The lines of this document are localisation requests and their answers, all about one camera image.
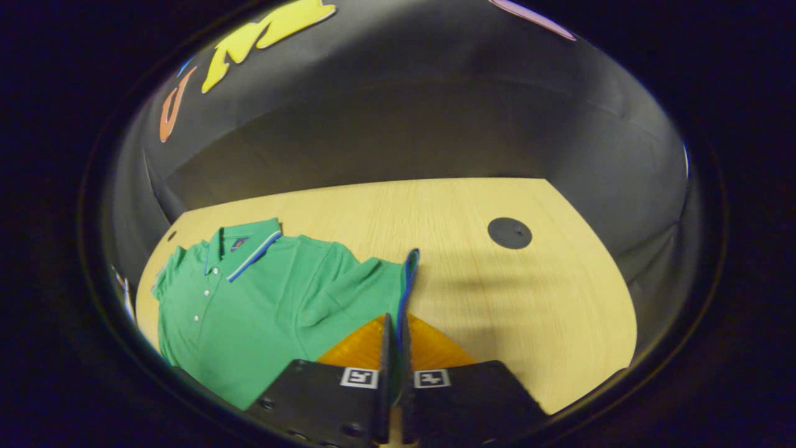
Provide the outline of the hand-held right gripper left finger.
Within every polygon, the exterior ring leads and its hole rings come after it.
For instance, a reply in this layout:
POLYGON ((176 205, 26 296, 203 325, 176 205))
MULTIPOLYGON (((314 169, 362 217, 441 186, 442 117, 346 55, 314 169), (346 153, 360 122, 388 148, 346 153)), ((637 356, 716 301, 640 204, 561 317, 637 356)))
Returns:
POLYGON ((384 314, 322 359, 288 363, 246 413, 311 448, 378 448, 389 442, 391 346, 384 314))

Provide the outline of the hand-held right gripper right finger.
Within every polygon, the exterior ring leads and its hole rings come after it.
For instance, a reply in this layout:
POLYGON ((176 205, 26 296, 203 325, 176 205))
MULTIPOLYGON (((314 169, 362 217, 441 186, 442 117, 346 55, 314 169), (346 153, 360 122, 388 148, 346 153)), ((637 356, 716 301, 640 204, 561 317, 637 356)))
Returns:
POLYGON ((398 331, 402 441, 416 448, 503 448, 537 430, 548 414, 497 360, 420 368, 410 318, 398 331))

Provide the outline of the green T-shirt with collar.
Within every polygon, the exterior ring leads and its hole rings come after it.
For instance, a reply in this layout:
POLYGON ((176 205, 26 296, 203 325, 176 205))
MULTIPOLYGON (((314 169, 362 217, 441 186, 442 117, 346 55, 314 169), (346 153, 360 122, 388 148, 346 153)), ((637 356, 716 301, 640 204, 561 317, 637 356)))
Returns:
POLYGON ((221 227, 157 273, 159 352, 244 410, 288 363, 319 360, 384 314, 397 327, 419 257, 359 261, 339 242, 284 235, 276 218, 221 227))

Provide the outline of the black backdrop cloth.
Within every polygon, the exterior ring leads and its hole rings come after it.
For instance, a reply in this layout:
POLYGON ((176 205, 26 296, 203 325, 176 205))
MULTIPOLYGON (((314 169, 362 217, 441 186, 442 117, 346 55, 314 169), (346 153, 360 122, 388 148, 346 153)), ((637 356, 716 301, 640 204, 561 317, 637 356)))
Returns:
POLYGON ((159 359, 176 247, 271 218, 359 261, 418 250, 394 348, 410 313, 467 351, 420 368, 595 382, 669 341, 703 256, 688 144, 619 62, 501 2, 289 0, 134 97, 98 236, 159 359), (495 244, 499 217, 529 246, 495 244))

